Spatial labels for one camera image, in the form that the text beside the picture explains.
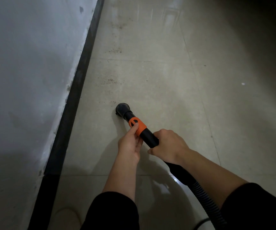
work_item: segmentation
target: black sleeve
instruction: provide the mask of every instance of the black sleeve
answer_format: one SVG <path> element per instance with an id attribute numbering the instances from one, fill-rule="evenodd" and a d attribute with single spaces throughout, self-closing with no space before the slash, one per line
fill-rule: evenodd
<path id="1" fill-rule="evenodd" d="M 221 213 L 230 229 L 276 229 L 276 197 L 255 183 L 233 191 Z"/>
<path id="2" fill-rule="evenodd" d="M 99 194 L 91 203 L 81 230 L 139 229 L 136 204 L 117 192 Z"/>

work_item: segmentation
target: beige tile floor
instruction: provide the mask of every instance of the beige tile floor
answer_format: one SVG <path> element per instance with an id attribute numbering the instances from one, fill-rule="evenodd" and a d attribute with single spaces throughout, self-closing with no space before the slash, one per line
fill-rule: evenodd
<path id="1" fill-rule="evenodd" d="M 52 216 L 84 219 L 128 130 L 130 105 L 201 154 L 276 195 L 276 6 L 254 0 L 105 0 Z M 201 205 L 141 152 L 141 229 L 192 229 Z M 210 223 L 200 229 L 213 229 Z"/>

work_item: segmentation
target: forearm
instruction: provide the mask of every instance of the forearm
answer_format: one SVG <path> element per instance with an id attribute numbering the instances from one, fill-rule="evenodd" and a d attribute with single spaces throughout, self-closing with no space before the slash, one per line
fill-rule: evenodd
<path id="1" fill-rule="evenodd" d="M 117 155 L 103 192 L 114 191 L 135 201 L 137 163 L 132 158 Z"/>
<path id="2" fill-rule="evenodd" d="M 236 188 L 247 183 L 196 151 L 184 151 L 178 160 L 179 165 L 198 181 L 219 208 Z"/>

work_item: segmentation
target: wall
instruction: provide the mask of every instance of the wall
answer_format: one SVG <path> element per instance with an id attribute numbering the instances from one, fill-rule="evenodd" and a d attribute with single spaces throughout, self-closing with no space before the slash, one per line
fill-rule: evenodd
<path id="1" fill-rule="evenodd" d="M 0 0 L 0 229 L 26 229 L 97 0 Z"/>

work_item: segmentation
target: black plastic pipe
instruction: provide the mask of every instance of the black plastic pipe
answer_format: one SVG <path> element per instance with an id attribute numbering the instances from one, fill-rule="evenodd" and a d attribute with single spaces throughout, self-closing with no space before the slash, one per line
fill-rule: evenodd
<path id="1" fill-rule="evenodd" d="M 145 124 L 133 114 L 128 104 L 118 104 L 116 107 L 116 114 L 124 118 L 131 127 L 134 123 L 139 122 L 139 129 L 137 132 L 150 148 L 154 148 L 159 145 L 159 139 L 156 138 L 155 135 L 145 126 Z M 173 174 L 181 183 L 189 187 L 201 203 L 214 228 L 216 230 L 227 229 L 227 223 L 222 217 L 219 207 L 213 202 L 194 177 L 182 166 L 168 162 L 165 163 L 169 166 L 171 174 Z"/>

